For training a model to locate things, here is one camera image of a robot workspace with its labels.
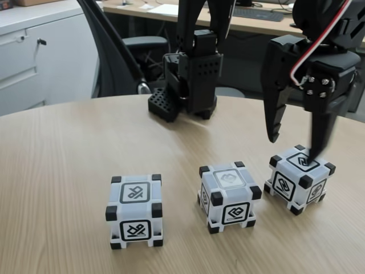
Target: perforated black bracket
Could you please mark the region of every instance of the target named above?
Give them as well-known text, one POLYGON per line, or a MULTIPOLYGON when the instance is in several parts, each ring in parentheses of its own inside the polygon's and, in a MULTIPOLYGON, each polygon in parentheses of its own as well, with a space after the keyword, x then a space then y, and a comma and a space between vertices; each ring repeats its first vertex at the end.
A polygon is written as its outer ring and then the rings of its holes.
POLYGON ((181 111, 181 106, 166 92, 166 89, 155 88, 148 99, 148 110, 166 122, 174 122, 181 111))

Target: wooden table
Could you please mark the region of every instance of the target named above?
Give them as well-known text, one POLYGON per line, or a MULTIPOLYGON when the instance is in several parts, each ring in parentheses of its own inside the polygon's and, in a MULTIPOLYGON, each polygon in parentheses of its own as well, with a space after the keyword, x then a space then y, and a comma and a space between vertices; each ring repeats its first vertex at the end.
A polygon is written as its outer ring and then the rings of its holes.
MULTIPOLYGON (((177 22, 176 16, 153 14, 153 13, 148 13, 147 12, 148 10, 146 9, 141 9, 140 7, 145 5, 146 2, 154 7, 160 6, 161 5, 160 3, 173 4, 173 5, 179 4, 179 0, 133 0, 133 5, 124 7, 122 9, 118 9, 117 7, 120 6, 121 0, 106 0, 103 2, 103 7, 104 11, 108 13, 116 13, 135 17, 177 22)), ((260 3, 260 4, 263 5, 263 9, 265 10, 281 9, 280 5, 277 4, 269 4, 269 3, 260 3)), ((284 20, 281 22, 233 17, 230 29, 237 31, 247 31, 249 33, 260 33, 260 34, 269 34, 276 36, 291 34, 302 37, 303 36, 302 31, 300 29, 290 27, 291 23, 294 23, 291 14, 286 14, 284 16, 284 20)), ((207 8, 203 8, 198 18, 197 25, 209 26, 209 24, 210 24, 210 14, 208 13, 207 8)), ((362 47, 365 47, 365 38, 363 40, 362 47)))
POLYGON ((220 97, 209 121, 166 124, 147 96, 60 104, 0 117, 0 273, 365 273, 365 125, 339 118, 323 202, 300 216, 264 193, 254 228, 210 235, 199 166, 243 161, 262 188, 269 159, 309 135, 288 106, 276 144, 263 103, 220 97), (113 175, 163 176, 165 242, 112 251, 104 213, 113 175))

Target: cabinet drawer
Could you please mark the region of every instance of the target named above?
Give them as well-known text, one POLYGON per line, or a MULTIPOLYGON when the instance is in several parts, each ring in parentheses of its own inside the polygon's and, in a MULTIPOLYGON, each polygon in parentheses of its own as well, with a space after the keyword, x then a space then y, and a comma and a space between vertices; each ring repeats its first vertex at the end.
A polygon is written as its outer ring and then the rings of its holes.
POLYGON ((0 81, 36 66, 37 40, 30 39, 26 30, 0 36, 0 81))
POLYGON ((35 69, 0 81, 0 116, 26 110, 44 100, 35 69))

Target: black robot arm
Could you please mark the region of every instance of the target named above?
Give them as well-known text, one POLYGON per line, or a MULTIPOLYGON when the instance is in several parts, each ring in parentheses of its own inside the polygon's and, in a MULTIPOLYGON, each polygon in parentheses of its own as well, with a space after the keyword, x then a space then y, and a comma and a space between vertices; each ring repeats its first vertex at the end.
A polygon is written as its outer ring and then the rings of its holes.
POLYGON ((182 109, 209 119, 217 103, 223 44, 236 0, 208 0, 209 30, 195 30, 205 0, 181 0, 177 21, 179 53, 164 56, 166 87, 148 100, 149 110, 173 122, 182 109))
POLYGON ((261 72, 267 134, 271 142, 279 136, 281 119, 291 90, 303 94, 303 106, 312 113, 309 162, 327 146, 340 110, 348 103, 360 57, 348 51, 358 47, 365 35, 364 0, 297 0, 295 24, 307 38, 292 35, 270 41, 261 72), (321 45, 295 72, 293 67, 333 23, 344 5, 347 9, 321 45))

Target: keyboard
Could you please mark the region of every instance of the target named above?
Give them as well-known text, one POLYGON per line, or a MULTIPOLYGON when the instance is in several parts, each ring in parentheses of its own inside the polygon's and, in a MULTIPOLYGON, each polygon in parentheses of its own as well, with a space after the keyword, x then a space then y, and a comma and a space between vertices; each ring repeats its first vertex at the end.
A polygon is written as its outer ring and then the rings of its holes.
POLYGON ((256 10, 256 9, 234 8, 233 16, 250 18, 250 19, 268 20, 274 22, 280 22, 284 19, 284 15, 282 13, 272 13, 271 11, 256 10))

